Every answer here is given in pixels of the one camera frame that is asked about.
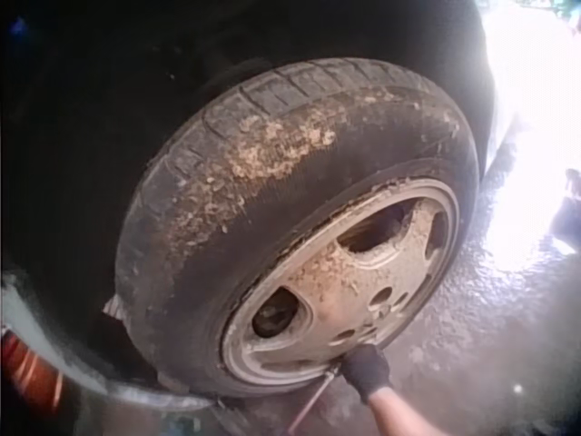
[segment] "concrete floor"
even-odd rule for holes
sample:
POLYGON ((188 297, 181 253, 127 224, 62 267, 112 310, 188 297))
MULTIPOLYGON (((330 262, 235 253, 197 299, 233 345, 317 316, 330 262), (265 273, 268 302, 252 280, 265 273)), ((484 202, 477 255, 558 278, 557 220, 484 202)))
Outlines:
MULTIPOLYGON (((547 110, 547 101, 541 106, 547 110)), ((452 434, 503 434, 521 421, 563 420, 581 405, 581 254, 550 231, 557 216, 581 234, 579 217, 561 208, 565 169, 578 166, 581 136, 571 134, 566 117, 543 116, 542 107, 530 112, 552 121, 529 126, 500 150, 447 279, 386 350, 396 388, 452 434)), ((312 389, 191 415, 86 400, 77 434, 280 434, 312 389)), ((341 378, 300 434, 377 430, 341 378)))

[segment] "black glove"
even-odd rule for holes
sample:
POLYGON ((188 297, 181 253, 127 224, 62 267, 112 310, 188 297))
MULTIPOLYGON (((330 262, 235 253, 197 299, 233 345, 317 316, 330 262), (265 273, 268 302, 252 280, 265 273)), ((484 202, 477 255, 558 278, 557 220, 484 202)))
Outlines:
POLYGON ((359 345, 348 352, 341 363, 341 373, 365 403, 372 393, 392 387, 388 361, 375 345, 359 345))

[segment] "ground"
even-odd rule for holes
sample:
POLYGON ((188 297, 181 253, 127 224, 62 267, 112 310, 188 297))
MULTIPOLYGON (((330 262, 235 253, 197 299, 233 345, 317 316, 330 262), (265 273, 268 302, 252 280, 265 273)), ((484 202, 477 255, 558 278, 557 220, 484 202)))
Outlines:
MULTIPOLYGON (((565 56, 555 54, 544 36, 536 38, 558 57, 555 62, 565 56)), ((575 233, 580 225, 560 227, 575 225, 572 208, 562 203, 566 168, 581 162, 581 136, 571 130, 581 94, 562 75, 575 77, 572 67, 558 64, 557 75, 529 71, 531 87, 521 107, 525 122, 481 184, 457 261, 434 298, 386 350, 396 389, 452 434, 503 434, 522 421, 560 421, 581 404, 581 253, 554 236, 575 233)), ((179 415, 87 394, 76 433, 282 434, 313 389, 179 415)), ((339 378, 299 434, 377 431, 369 410, 339 378)))

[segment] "muddy tire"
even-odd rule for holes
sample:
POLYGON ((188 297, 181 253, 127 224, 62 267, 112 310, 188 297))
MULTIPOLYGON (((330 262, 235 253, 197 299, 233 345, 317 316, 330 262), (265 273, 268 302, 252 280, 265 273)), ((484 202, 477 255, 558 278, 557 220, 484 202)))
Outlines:
POLYGON ((478 190, 475 145, 456 105, 417 74, 328 59, 231 89, 175 134, 135 191, 116 260, 131 338, 193 391, 297 387, 233 376, 221 348, 229 319, 253 284, 335 213, 419 177, 458 199, 455 252, 478 190))

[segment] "lug wrench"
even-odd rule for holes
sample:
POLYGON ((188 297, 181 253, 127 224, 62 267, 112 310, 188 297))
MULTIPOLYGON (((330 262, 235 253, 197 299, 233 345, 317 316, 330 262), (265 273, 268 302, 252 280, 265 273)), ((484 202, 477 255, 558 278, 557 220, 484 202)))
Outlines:
POLYGON ((310 397, 309 401, 307 401, 307 403, 304 405, 304 407, 300 410, 299 414, 294 419, 292 424, 289 426, 286 433, 284 433, 286 436, 294 436, 295 431, 297 430, 297 427, 299 427, 299 424, 305 419, 305 416, 307 416, 307 414, 310 412, 310 410, 312 409, 312 406, 315 405, 315 402, 317 402, 319 397, 322 395, 322 393, 325 392, 325 390, 330 385, 330 383, 335 379, 335 377, 337 377, 337 375, 339 375, 339 369, 340 369, 340 364, 337 363, 337 364, 333 365, 332 367, 330 367, 325 372, 325 379, 323 380, 323 383, 317 389, 317 391, 313 394, 313 396, 310 397))

